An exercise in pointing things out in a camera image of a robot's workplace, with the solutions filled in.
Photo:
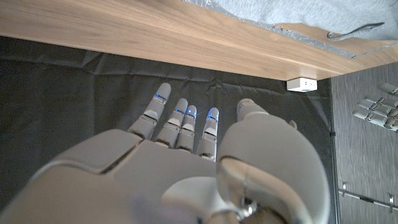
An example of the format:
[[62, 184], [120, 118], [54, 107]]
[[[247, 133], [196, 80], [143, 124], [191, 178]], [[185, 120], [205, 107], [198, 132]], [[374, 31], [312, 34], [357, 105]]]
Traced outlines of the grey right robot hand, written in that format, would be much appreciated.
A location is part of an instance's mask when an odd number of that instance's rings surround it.
[[163, 83], [127, 130], [111, 129], [41, 167], [2, 223], [327, 223], [330, 190], [311, 142], [249, 98], [217, 139], [212, 108], [199, 143], [197, 110], [178, 101], [159, 134]]

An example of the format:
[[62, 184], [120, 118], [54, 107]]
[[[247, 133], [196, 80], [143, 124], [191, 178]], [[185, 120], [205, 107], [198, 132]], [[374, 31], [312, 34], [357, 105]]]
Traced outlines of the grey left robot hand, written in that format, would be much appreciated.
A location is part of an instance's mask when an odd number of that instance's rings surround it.
[[363, 110], [354, 110], [353, 115], [361, 120], [397, 132], [397, 100], [377, 95], [366, 95], [357, 105]]

